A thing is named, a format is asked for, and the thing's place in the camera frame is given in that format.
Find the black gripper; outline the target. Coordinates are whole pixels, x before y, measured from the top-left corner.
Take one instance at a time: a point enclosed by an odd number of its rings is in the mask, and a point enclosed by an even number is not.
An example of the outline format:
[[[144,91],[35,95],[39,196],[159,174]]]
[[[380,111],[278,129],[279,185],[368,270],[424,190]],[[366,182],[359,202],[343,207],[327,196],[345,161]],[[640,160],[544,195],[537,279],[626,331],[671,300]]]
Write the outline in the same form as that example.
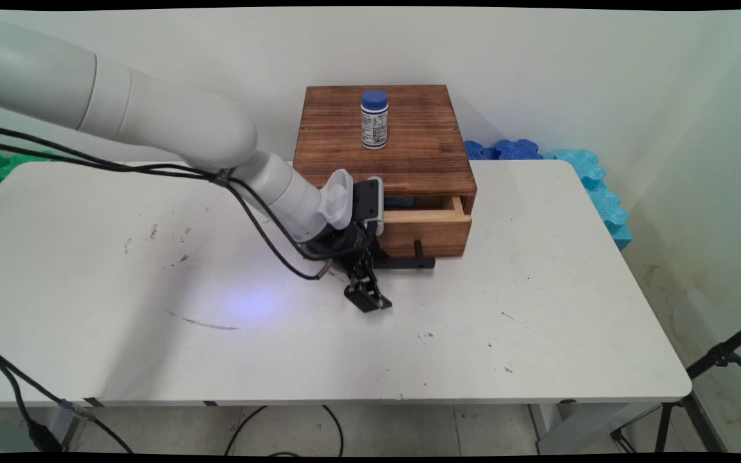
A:
[[[327,226],[323,233],[306,242],[310,260],[358,260],[346,269],[348,285],[344,295],[362,313],[391,307],[374,274],[373,256],[367,254],[379,232],[379,221],[351,222],[342,230]]]

